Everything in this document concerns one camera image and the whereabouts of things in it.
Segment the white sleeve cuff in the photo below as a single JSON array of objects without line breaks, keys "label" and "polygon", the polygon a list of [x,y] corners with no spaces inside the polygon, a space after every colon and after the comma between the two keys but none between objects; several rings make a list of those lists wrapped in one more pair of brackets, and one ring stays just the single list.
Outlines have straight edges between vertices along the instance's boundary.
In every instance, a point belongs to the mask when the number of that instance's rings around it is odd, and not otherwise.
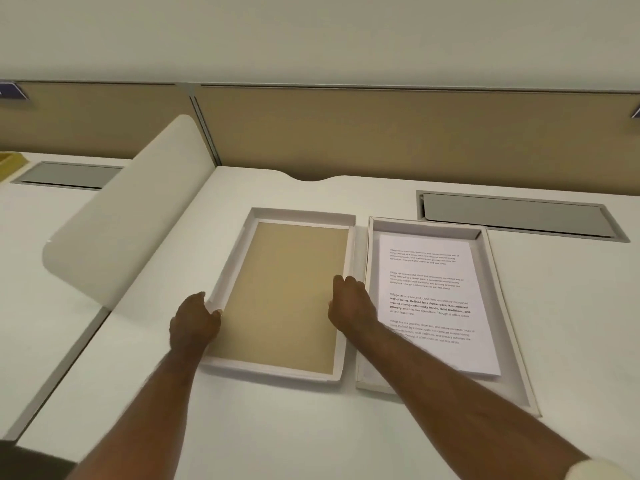
[{"label": "white sleeve cuff", "polygon": [[634,480],[617,464],[601,459],[583,460],[573,465],[564,480]]}]

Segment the person's left forearm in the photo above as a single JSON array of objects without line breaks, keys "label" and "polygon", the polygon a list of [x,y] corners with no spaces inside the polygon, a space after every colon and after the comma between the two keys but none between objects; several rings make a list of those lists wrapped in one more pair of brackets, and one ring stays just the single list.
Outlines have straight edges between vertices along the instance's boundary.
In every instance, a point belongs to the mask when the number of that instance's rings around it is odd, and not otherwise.
[{"label": "person's left forearm", "polygon": [[173,480],[205,342],[171,346],[115,425],[67,480]]}]

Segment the person's right hand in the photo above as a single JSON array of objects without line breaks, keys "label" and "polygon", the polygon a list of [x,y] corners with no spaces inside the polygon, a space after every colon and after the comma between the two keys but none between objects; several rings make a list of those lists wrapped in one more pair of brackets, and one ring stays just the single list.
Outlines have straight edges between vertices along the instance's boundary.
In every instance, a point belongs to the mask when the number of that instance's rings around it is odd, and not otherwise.
[{"label": "person's right hand", "polygon": [[364,334],[377,322],[376,308],[364,282],[353,276],[336,275],[332,281],[332,298],[342,300],[342,326],[335,326],[350,341]]}]

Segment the narrow beige partition panel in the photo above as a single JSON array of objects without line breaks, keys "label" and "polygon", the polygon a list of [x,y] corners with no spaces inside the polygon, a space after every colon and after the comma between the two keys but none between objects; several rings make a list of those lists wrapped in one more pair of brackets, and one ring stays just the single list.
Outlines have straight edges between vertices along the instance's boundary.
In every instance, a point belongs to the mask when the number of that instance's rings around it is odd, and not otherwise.
[{"label": "narrow beige partition panel", "polygon": [[221,160],[190,82],[2,80],[29,97],[0,101],[0,152],[133,159],[172,120],[192,117]]}]

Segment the person's left hand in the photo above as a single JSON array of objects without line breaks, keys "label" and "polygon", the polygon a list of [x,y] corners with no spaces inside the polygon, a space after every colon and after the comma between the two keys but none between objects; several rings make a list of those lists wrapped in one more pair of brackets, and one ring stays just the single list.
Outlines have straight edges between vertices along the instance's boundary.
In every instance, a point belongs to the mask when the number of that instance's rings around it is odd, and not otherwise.
[{"label": "person's left hand", "polygon": [[221,328],[204,324],[205,310],[208,309],[205,306],[204,291],[188,296],[180,304],[170,321],[171,351],[197,357],[199,360],[203,357]]}]

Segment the printed white paper stack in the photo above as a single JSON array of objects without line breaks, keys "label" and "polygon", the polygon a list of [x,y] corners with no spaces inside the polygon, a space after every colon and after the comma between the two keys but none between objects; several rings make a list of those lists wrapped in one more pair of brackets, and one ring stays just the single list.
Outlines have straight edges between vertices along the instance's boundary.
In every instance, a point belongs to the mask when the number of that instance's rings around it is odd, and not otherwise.
[{"label": "printed white paper stack", "polygon": [[460,372],[501,375],[467,241],[384,233],[378,320]]}]

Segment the yellow tray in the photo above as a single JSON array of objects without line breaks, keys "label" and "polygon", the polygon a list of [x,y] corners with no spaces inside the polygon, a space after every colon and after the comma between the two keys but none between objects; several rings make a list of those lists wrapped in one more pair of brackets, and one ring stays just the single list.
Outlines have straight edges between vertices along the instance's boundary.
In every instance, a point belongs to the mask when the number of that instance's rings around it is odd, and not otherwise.
[{"label": "yellow tray", "polygon": [[0,184],[29,164],[20,152],[0,152]]}]

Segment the person's right forearm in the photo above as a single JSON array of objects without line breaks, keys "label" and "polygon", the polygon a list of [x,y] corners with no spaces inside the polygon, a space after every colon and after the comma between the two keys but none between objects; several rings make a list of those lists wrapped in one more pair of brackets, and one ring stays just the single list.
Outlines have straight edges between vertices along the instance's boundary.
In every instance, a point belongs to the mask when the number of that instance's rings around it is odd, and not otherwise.
[{"label": "person's right forearm", "polygon": [[332,323],[379,371],[460,480],[564,480],[587,455],[376,319]]}]

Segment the dark grey clothing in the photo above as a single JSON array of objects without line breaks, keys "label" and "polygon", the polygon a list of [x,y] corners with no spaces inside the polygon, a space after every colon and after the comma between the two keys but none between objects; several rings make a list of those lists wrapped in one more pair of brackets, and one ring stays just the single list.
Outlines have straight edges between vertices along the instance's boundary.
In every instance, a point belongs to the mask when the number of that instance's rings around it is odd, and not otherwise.
[{"label": "dark grey clothing", "polygon": [[65,480],[76,465],[0,440],[0,480]]}]

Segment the wide beige partition panel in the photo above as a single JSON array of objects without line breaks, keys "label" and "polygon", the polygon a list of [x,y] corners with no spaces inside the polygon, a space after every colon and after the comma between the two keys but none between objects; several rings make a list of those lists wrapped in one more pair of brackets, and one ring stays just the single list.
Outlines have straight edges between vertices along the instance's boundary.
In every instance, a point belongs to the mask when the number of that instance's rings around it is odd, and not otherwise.
[{"label": "wide beige partition panel", "polygon": [[640,196],[640,93],[199,86],[222,165]]}]

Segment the white box tray brown base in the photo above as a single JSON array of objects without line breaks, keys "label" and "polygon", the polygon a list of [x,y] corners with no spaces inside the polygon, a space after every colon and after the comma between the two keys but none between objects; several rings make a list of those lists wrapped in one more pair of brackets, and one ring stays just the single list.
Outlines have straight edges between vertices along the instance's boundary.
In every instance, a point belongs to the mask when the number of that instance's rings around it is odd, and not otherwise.
[{"label": "white box tray brown base", "polygon": [[355,262],[356,216],[254,207],[211,295],[222,311],[204,369],[336,384],[346,338],[327,318],[335,275]]}]

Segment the white curved desk divider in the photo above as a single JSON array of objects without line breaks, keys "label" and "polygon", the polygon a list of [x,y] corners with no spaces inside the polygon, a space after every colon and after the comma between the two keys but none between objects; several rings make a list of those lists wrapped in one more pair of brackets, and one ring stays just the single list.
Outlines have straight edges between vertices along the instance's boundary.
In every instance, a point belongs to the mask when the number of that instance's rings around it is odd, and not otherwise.
[{"label": "white curved desk divider", "polygon": [[176,117],[53,234],[44,267],[113,310],[215,167],[195,120]]}]

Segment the white box tray with papers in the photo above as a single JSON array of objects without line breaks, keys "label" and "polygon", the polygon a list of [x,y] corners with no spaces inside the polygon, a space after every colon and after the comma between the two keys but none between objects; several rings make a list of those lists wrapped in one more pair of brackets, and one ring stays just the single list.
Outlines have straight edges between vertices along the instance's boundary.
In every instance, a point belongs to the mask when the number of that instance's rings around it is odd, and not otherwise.
[{"label": "white box tray with papers", "polygon": [[430,223],[370,217],[367,229],[365,286],[378,315],[379,238],[384,233],[467,241],[476,270],[485,311],[497,351],[501,375],[461,372],[535,417],[540,409],[508,314],[494,263],[488,230],[484,226]]}]

